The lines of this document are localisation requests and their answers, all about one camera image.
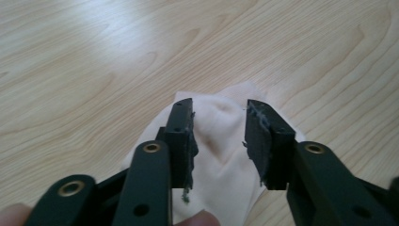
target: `wood grain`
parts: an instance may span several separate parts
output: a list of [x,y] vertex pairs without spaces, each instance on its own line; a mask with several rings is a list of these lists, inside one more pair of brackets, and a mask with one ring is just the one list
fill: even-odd
[[[399,2],[1,1],[0,207],[120,169],[177,90],[250,80],[358,177],[399,175]],[[265,192],[247,225],[290,225]]]

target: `black mechanical arm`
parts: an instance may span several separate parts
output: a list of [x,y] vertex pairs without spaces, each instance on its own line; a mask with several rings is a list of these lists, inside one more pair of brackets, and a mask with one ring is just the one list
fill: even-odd
[[[171,189],[192,188],[198,148],[192,100],[174,104],[155,140],[136,147],[129,169],[96,184],[87,175],[54,183],[25,225],[172,225]],[[270,106],[248,100],[247,153],[269,190],[287,190],[296,225],[399,225],[399,177],[389,190],[353,176],[325,145],[295,141]]]

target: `white fabric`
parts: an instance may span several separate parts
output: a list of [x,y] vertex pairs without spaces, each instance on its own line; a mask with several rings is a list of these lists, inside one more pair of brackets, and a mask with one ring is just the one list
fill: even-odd
[[[181,189],[173,189],[173,221],[180,222],[205,209],[213,213],[221,225],[244,225],[252,205],[264,191],[242,143],[247,99],[267,103],[266,96],[252,83],[245,82],[213,95],[179,91],[175,102],[186,98],[193,98],[194,136],[199,154],[194,158],[190,203],[182,201]],[[155,139],[159,127],[166,125],[171,108],[169,105],[155,117],[136,145]],[[296,140],[304,140],[304,136],[296,132]],[[136,145],[124,159],[123,169],[130,166]]]

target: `crumpled cloth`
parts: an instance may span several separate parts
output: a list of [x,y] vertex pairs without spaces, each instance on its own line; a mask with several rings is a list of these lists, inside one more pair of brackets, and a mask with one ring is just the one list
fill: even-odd
[[[267,103],[266,95],[251,82],[244,82],[216,94],[179,91],[174,102],[186,98],[193,99],[194,136],[199,154],[194,158],[194,184],[188,194],[190,202],[182,200],[182,189],[172,191],[173,223],[205,209],[213,213],[221,225],[244,225],[253,204],[265,190],[243,146],[247,99]],[[130,166],[136,146],[154,140],[159,127],[166,125],[171,108],[172,104],[162,110],[144,130],[124,159],[123,170]],[[296,140],[305,140],[298,130]]]

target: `brass screw hole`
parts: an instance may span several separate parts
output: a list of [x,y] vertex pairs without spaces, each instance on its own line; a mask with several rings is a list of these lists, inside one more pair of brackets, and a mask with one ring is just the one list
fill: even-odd
[[147,144],[144,146],[143,150],[146,153],[156,153],[161,150],[161,146],[159,146],[159,144]]
[[323,147],[317,144],[308,144],[305,146],[305,149],[311,153],[323,153],[325,151]]
[[63,185],[58,190],[58,195],[62,197],[69,197],[79,193],[83,187],[85,187],[85,183],[82,181],[72,181]]

